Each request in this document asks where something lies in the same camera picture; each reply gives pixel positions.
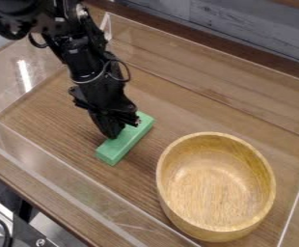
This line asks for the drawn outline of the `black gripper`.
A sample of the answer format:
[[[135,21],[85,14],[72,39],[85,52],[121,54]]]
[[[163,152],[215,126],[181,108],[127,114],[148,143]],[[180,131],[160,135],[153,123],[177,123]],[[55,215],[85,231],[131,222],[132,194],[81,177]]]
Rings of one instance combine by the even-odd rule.
[[[131,81],[120,69],[72,73],[75,86],[69,89],[75,105],[85,109],[101,134],[116,139],[125,125],[137,126],[136,105],[125,95]]]

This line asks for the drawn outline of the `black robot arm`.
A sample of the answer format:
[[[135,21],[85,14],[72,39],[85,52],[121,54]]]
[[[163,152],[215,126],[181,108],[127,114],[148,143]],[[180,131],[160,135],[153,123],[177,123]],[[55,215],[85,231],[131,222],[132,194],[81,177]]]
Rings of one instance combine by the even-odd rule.
[[[73,103],[88,111],[107,138],[139,125],[136,105],[124,92],[129,68],[107,49],[83,0],[0,0],[0,36],[28,39],[35,47],[53,51],[69,70]]]

